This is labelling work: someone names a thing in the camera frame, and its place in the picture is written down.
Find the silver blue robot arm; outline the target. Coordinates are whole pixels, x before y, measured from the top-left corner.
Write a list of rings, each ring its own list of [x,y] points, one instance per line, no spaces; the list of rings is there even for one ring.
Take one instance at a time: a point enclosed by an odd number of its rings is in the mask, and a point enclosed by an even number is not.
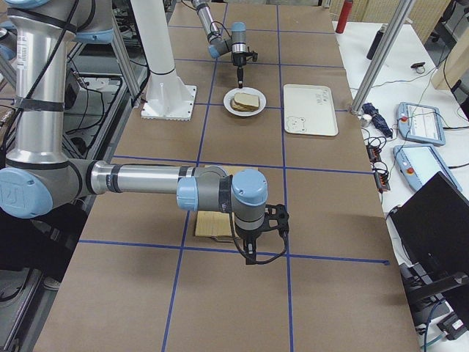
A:
[[[207,1],[191,1],[208,41],[208,53],[213,59],[231,54],[231,63],[237,69],[237,85],[241,89],[244,84],[244,67],[249,58],[257,58],[255,51],[250,51],[246,40],[246,26],[243,22],[234,22],[231,31],[216,21]]]
[[[17,31],[15,144],[1,170],[1,209],[20,219],[45,215],[91,194],[175,194],[180,208],[227,213],[234,244],[249,265],[267,230],[267,181],[256,170],[216,166],[121,165],[62,152],[67,44],[109,43],[109,1],[9,1]]]

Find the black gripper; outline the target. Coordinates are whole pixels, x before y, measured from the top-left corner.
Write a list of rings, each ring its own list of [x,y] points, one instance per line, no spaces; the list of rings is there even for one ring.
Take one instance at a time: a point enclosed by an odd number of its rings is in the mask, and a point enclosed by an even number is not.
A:
[[[232,64],[237,67],[237,85],[239,89],[243,88],[243,67],[247,63],[246,52],[232,53]]]
[[[234,226],[237,236],[243,242],[243,250],[245,252],[245,264],[255,265],[256,264],[256,240],[262,234],[262,227],[258,227],[254,230],[246,230],[241,228],[238,224]]]

